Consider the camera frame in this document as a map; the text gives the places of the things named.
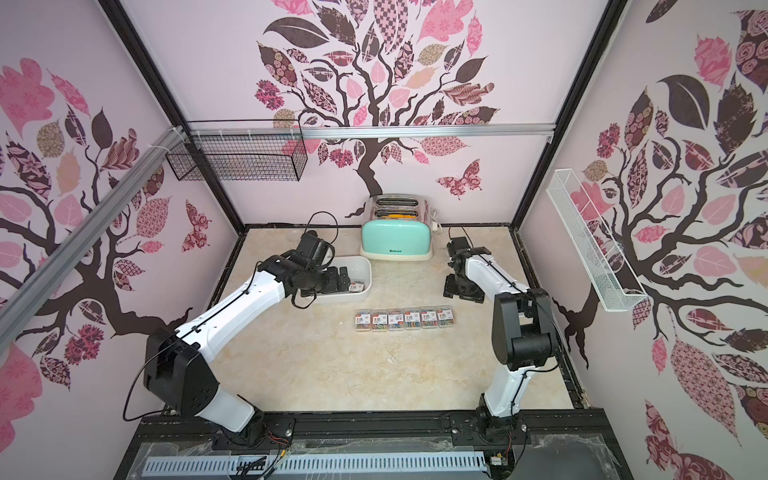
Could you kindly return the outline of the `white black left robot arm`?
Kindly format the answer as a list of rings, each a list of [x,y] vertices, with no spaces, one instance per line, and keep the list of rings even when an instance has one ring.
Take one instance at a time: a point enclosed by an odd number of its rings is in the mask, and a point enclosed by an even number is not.
[[[176,329],[161,327],[146,342],[145,361],[129,387],[146,390],[183,418],[218,425],[240,444],[253,445],[265,434],[264,412],[217,379],[212,364],[227,344],[261,314],[307,292],[315,301],[331,284],[332,242],[314,230],[302,233],[298,246],[254,265],[238,290]]]

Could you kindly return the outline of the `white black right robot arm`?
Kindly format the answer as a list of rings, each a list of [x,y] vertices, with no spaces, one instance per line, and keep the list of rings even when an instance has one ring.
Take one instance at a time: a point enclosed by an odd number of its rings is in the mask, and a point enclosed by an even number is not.
[[[492,303],[491,346],[497,360],[492,382],[476,409],[477,432],[485,443],[514,437],[521,429],[522,400],[533,379],[550,373],[547,362],[558,355],[558,332],[549,295],[518,282],[485,247],[466,236],[447,243],[448,266],[443,295],[462,301]]]

